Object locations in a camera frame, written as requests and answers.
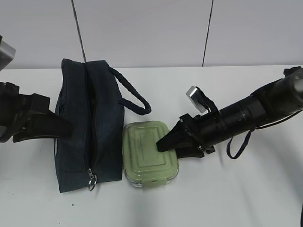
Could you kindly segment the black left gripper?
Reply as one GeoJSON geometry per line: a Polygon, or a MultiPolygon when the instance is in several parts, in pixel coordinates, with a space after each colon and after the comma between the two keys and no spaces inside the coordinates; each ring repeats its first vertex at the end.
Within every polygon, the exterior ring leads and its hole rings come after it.
{"type": "Polygon", "coordinates": [[[49,113],[50,98],[33,93],[19,93],[19,86],[0,83],[0,141],[11,137],[14,143],[34,139],[69,137],[73,124],[49,113]],[[27,131],[21,131],[28,121],[27,131]]]}

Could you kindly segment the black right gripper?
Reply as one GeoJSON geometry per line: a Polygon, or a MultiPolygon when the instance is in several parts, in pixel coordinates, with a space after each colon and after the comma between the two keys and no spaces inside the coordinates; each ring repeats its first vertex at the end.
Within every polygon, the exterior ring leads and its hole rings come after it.
{"type": "Polygon", "coordinates": [[[214,145],[224,134],[224,126],[219,111],[191,117],[180,117],[173,129],[157,141],[159,152],[176,149],[178,158],[203,158],[204,153],[215,152],[214,145]]]}

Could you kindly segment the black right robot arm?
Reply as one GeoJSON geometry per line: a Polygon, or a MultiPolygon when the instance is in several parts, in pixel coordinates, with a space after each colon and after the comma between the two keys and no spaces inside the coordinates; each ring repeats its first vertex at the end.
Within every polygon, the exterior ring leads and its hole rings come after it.
{"type": "Polygon", "coordinates": [[[215,152],[220,142],[247,132],[243,144],[231,159],[237,159],[246,148],[255,130],[271,127],[289,120],[303,110],[303,69],[300,66],[284,69],[284,78],[266,84],[248,97],[221,110],[199,87],[192,86],[187,96],[200,111],[191,117],[179,118],[173,129],[157,141],[159,152],[175,150],[178,158],[198,157],[215,152]]]}

